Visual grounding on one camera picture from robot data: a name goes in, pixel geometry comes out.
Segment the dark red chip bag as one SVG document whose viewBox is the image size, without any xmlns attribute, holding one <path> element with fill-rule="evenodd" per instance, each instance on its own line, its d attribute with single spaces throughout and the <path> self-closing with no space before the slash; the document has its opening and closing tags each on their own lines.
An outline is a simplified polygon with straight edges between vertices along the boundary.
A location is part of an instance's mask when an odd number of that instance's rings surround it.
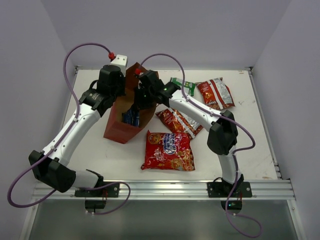
<svg viewBox="0 0 320 240">
<path fill-rule="evenodd" d="M 194 119 L 173 108 L 158 111 L 155 115 L 172 133 L 185 133 L 191 140 L 203 129 Z"/>
<path fill-rule="evenodd" d="M 218 111 L 235 107 L 231 91 L 222 77 L 197 82 L 196 86 L 206 106 Z"/>
</svg>

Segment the green snack bag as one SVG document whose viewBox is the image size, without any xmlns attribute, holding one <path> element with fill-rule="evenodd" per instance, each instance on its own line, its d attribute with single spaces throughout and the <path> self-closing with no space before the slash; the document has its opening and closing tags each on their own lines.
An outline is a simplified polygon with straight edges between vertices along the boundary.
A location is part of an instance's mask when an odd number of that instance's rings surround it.
<svg viewBox="0 0 320 240">
<path fill-rule="evenodd" d="M 170 82 L 178 85 L 179 87 L 184 88 L 184 91 L 190 95 L 191 97 L 194 96 L 194 93 L 195 93 L 195 88 L 196 88 L 196 84 L 193 83 L 193 82 L 189 82 L 189 81 L 183 81 L 182 79 L 180 78 L 177 78 L 177 77 L 171 77 L 170 78 Z"/>
</svg>

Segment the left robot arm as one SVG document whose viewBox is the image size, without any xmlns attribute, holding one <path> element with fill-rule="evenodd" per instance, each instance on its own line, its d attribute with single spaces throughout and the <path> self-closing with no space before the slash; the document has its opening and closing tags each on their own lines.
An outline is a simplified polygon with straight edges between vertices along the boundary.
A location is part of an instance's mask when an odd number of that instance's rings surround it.
<svg viewBox="0 0 320 240">
<path fill-rule="evenodd" d="M 78 107 L 58 135 L 42 149 L 32 151 L 28 157 L 34 177 L 61 193 L 70 188 L 86 189 L 92 196 L 103 193 L 103 177 L 92 171 L 75 171 L 68 168 L 72 155 L 89 129 L 111 108 L 117 97 L 125 93 L 125 76 L 116 65 L 100 69 L 79 99 Z"/>
</svg>

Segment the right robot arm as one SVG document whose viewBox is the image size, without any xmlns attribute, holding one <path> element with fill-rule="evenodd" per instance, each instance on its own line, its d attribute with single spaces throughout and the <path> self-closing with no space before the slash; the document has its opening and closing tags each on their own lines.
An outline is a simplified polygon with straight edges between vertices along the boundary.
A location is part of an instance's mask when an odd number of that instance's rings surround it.
<svg viewBox="0 0 320 240">
<path fill-rule="evenodd" d="M 134 106 L 138 110 L 151 108 L 155 104 L 165 105 L 195 120 L 208 132 L 207 146 L 218 155 L 222 169 L 223 192 L 235 196 L 241 190 L 243 175 L 239 172 L 234 156 L 238 130 L 234 115 L 221 112 L 199 102 L 185 92 L 184 86 L 173 82 L 163 83 L 153 70 L 134 71 L 138 87 L 134 90 Z"/>
</svg>

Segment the bright red patterned snack bag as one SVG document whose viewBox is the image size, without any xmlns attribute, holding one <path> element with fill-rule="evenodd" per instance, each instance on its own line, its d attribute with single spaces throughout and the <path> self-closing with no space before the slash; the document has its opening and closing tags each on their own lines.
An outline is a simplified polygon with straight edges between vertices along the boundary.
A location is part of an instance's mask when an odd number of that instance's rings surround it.
<svg viewBox="0 0 320 240">
<path fill-rule="evenodd" d="M 195 170 L 190 138 L 186 133 L 150 132 L 146 134 L 142 170 Z"/>
</svg>

